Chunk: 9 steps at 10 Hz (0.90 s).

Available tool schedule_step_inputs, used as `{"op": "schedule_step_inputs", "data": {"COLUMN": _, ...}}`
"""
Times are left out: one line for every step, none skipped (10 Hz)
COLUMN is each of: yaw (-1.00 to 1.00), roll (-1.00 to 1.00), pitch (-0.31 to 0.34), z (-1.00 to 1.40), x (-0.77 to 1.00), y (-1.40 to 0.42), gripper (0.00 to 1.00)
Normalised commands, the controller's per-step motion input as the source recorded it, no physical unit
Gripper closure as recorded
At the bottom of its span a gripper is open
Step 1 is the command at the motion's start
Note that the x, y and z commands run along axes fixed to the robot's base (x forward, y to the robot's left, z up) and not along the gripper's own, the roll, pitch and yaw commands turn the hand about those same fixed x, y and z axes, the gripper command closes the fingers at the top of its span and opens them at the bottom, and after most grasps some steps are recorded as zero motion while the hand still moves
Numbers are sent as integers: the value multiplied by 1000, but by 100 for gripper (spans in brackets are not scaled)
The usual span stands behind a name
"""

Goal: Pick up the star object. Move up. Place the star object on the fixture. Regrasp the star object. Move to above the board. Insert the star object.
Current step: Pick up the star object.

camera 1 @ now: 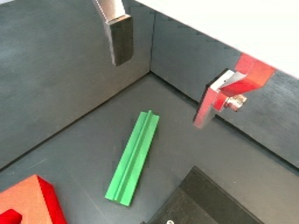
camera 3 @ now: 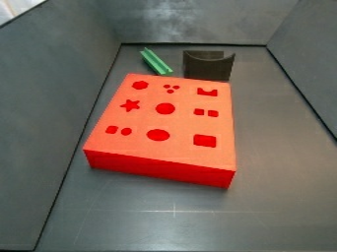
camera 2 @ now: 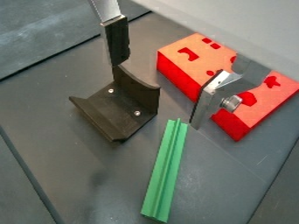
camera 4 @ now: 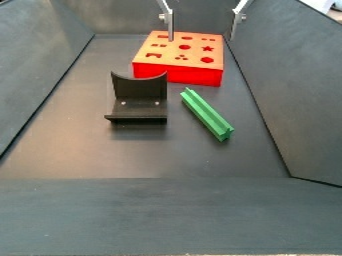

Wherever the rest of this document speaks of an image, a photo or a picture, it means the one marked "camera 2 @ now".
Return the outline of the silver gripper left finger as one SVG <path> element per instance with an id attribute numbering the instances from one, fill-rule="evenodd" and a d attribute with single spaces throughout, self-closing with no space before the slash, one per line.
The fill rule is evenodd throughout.
<path id="1" fill-rule="evenodd" d="M 107 41 L 111 66 L 120 65 L 130 57 L 128 21 L 119 9 L 118 0 L 88 0 Z"/>

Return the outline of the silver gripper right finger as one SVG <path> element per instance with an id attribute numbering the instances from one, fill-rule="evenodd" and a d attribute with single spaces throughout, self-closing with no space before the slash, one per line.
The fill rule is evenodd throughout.
<path id="1" fill-rule="evenodd" d="M 211 116 L 226 109 L 232 113 L 242 103 L 239 94 L 256 88 L 271 69 L 243 55 L 238 55 L 231 66 L 232 72 L 219 70 L 200 89 L 190 124 L 198 130 Z"/>

